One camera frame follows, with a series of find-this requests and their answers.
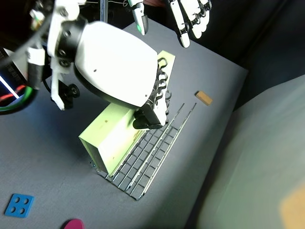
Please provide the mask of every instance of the gray table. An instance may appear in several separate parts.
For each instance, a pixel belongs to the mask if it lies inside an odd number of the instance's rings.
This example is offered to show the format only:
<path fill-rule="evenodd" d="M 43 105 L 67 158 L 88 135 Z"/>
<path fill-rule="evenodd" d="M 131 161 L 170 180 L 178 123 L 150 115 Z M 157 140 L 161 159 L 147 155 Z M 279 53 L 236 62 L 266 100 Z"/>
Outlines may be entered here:
<path fill-rule="evenodd" d="M 183 115 L 198 104 L 148 193 L 135 201 L 89 166 L 78 135 L 107 103 L 71 76 L 69 81 L 80 85 L 81 91 L 72 110 L 58 110 L 42 89 L 26 110 L 0 118 L 0 208 L 4 212 L 13 193 L 35 197 L 27 218 L 0 215 L 1 228 L 58 229 L 71 218 L 82 219 L 88 229 L 185 225 L 246 70 L 194 42 L 184 49 L 173 31 L 153 21 L 149 26 L 145 37 L 134 24 L 126 31 L 158 52 L 164 49 L 176 55 L 169 84 L 170 117 L 182 103 Z M 196 99 L 198 90 L 213 98 L 211 106 Z"/>

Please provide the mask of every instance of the dish rack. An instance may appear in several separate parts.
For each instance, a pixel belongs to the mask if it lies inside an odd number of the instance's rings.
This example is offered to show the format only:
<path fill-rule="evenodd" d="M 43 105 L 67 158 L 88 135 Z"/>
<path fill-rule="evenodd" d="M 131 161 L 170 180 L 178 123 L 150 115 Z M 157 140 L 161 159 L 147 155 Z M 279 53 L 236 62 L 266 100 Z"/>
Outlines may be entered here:
<path fill-rule="evenodd" d="M 195 108 L 196 103 L 184 121 L 177 127 L 175 119 L 183 106 L 184 104 L 182 104 L 173 119 L 161 129 L 145 131 L 112 177 L 93 165 L 98 175 L 108 180 L 135 200 L 141 199 L 147 193 L 172 146 L 189 119 L 191 112 Z"/>

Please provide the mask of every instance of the pink object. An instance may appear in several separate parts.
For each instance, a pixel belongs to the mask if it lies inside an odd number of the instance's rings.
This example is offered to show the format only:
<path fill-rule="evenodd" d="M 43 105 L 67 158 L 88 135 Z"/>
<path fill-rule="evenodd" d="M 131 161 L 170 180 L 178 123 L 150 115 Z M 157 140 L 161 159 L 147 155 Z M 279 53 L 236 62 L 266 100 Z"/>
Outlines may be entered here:
<path fill-rule="evenodd" d="M 64 229 L 85 229 L 85 225 L 80 219 L 72 219 Z"/>

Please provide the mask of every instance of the blue block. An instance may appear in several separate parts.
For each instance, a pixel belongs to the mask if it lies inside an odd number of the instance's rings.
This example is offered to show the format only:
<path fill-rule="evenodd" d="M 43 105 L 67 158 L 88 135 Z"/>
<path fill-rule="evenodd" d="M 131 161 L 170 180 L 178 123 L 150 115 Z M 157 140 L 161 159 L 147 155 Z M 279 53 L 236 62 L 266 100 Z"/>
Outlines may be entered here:
<path fill-rule="evenodd" d="M 6 216 L 26 218 L 29 214 L 33 201 L 34 197 L 32 196 L 13 194 L 4 214 Z"/>

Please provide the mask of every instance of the light strip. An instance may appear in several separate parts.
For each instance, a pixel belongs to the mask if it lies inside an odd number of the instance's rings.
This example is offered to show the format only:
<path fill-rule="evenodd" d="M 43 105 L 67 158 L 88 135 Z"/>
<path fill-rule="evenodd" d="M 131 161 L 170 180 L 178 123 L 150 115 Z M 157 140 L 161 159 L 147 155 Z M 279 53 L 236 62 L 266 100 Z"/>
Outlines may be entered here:
<path fill-rule="evenodd" d="M 5 82 L 5 80 L 2 78 L 2 76 L 0 75 L 0 81 L 1 83 L 3 83 L 3 85 L 16 97 L 16 99 L 19 99 L 19 96 L 15 93 L 15 91 L 8 85 L 7 82 Z"/>

